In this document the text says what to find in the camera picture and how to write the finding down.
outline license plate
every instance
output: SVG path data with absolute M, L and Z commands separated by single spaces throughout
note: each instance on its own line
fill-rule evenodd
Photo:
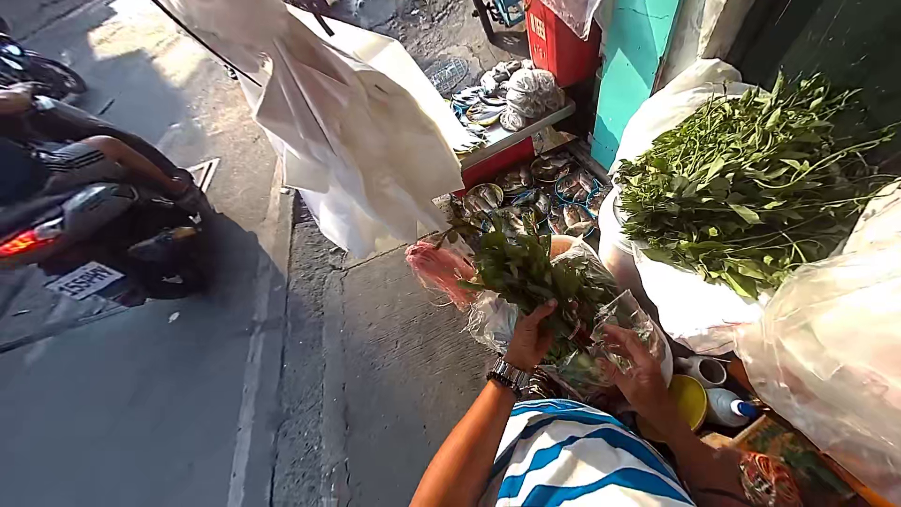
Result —
M 83 300 L 124 276 L 113 268 L 92 261 L 48 283 L 46 287 L 70 298 Z

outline pink plastic bag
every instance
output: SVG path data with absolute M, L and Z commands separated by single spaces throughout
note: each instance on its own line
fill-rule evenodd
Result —
M 423 287 L 444 292 L 457 309 L 462 311 L 476 300 L 476 290 L 463 289 L 457 284 L 457 280 L 476 276 L 476 269 L 447 242 L 441 248 L 422 240 L 411 244 L 406 249 L 406 261 Z

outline wristwatch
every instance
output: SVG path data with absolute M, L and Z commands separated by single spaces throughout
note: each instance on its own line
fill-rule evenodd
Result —
M 509 364 L 504 358 L 498 357 L 495 365 L 485 377 L 488 380 L 494 379 L 505 387 L 512 389 L 514 394 L 516 394 L 516 399 L 519 400 L 523 397 L 525 388 L 529 385 L 531 375 Z

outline person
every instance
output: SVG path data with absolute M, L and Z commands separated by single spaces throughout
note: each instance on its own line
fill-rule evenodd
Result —
M 16 83 L 0 89 L 0 117 L 22 115 L 32 108 L 32 84 Z M 193 208 L 200 191 L 193 181 L 170 178 L 127 144 L 107 135 L 95 135 L 53 151 L 33 149 L 20 139 L 0 137 L 0 205 L 23 200 L 38 192 L 59 193 L 99 181 L 143 180 L 183 207 Z
M 552 333 L 542 320 L 555 307 L 551 300 L 520 317 L 504 362 L 534 370 L 551 346 Z M 569 400 L 516 402 L 515 384 L 490 373 L 438 449 L 410 505 L 752 505 L 740 479 L 740 455 L 709 447 L 679 417 L 660 365 L 634 332 L 616 326 L 604 326 L 604 332 L 633 367 L 623 373 L 598 360 L 600 366 L 663 436 L 678 474 L 612 416 Z

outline man's hand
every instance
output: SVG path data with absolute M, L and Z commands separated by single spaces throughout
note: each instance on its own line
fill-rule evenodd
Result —
M 673 421 L 680 418 L 663 382 L 660 364 L 631 329 L 608 324 L 603 331 L 604 340 L 611 345 L 611 350 L 632 360 L 633 366 L 623 373 L 606 359 L 598 359 L 598 365 L 613 379 L 635 411 L 657 431 L 665 434 Z
M 510 340 L 510 346 L 504 355 L 505 361 L 527 373 L 535 369 L 548 353 L 554 338 L 549 329 L 542 327 L 542 320 L 556 308 L 557 301 L 550 300 L 536 308 L 530 315 L 516 320 L 513 339 Z
M 19 115 L 32 108 L 33 83 L 15 83 L 0 89 L 0 115 Z

